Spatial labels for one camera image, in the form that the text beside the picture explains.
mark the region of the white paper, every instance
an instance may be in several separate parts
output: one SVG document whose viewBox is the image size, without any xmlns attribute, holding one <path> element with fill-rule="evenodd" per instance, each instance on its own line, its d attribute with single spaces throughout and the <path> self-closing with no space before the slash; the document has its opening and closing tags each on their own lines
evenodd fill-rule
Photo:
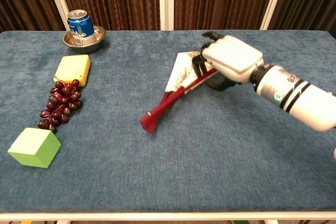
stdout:
<svg viewBox="0 0 336 224">
<path fill-rule="evenodd" d="M 192 59 L 199 54 L 197 51 L 180 52 L 177 54 L 165 92 L 176 91 L 181 86 L 187 87 L 197 79 Z M 208 63 L 205 63 L 205 67 L 208 71 L 212 69 L 212 66 Z"/>
</svg>

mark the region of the can lid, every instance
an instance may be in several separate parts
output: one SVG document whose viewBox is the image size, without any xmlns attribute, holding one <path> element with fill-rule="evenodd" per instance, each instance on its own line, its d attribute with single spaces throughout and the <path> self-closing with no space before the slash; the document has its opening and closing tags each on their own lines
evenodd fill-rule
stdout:
<svg viewBox="0 0 336 224">
<path fill-rule="evenodd" d="M 78 19 L 83 18 L 86 15 L 88 15 L 88 12 L 86 10 L 72 10 L 68 13 L 68 18 Z"/>
</svg>

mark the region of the yellow sponge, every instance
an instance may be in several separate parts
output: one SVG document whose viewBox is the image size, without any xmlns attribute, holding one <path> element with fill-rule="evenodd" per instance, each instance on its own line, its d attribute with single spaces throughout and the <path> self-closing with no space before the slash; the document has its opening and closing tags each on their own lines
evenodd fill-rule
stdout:
<svg viewBox="0 0 336 224">
<path fill-rule="evenodd" d="M 64 56 L 58 65 L 54 81 L 61 80 L 70 83 L 77 79 L 79 80 L 79 86 L 85 86 L 89 69 L 90 58 L 88 55 Z"/>
</svg>

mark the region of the table edge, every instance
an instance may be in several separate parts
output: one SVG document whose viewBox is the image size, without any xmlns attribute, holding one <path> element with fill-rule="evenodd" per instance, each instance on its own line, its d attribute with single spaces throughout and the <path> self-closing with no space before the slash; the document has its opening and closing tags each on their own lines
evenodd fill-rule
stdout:
<svg viewBox="0 0 336 224">
<path fill-rule="evenodd" d="M 336 220 L 336 211 L 283 212 L 89 212 L 0 213 L 1 221 L 197 221 L 197 220 Z"/>
</svg>

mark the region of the green light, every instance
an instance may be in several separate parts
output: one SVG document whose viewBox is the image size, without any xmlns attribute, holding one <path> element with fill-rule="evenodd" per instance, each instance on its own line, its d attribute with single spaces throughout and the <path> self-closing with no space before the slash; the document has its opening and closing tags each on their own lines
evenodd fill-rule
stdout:
<svg viewBox="0 0 336 224">
<path fill-rule="evenodd" d="M 279 91 L 275 92 L 274 100 L 280 102 L 282 100 L 282 93 L 280 93 Z"/>
</svg>

